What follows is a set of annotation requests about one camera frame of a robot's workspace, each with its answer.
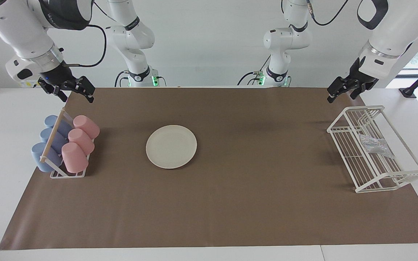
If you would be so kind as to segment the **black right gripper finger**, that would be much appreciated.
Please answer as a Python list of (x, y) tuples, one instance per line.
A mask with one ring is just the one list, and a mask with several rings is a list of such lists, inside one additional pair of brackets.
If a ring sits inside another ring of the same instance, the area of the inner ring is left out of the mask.
[(54, 87), (54, 95), (59, 97), (64, 103), (68, 99), (67, 95), (63, 92), (62, 86), (55, 86)]
[(86, 76), (80, 78), (80, 94), (82, 94), (89, 103), (93, 103), (95, 87)]

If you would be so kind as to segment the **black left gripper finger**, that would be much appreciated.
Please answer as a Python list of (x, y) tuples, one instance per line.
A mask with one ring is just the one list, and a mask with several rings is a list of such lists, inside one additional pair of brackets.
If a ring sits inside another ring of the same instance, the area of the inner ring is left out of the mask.
[(327, 92), (329, 93), (329, 97), (327, 101), (329, 103), (333, 103), (337, 96), (342, 94), (344, 90), (344, 79), (343, 78), (336, 78), (332, 84), (327, 88)]
[(362, 92), (365, 92), (365, 91), (366, 91), (366, 84), (360, 84), (359, 87), (354, 89), (353, 92), (350, 94), (350, 98), (355, 100), (357, 99), (358, 96), (360, 96), (360, 94), (362, 94)]

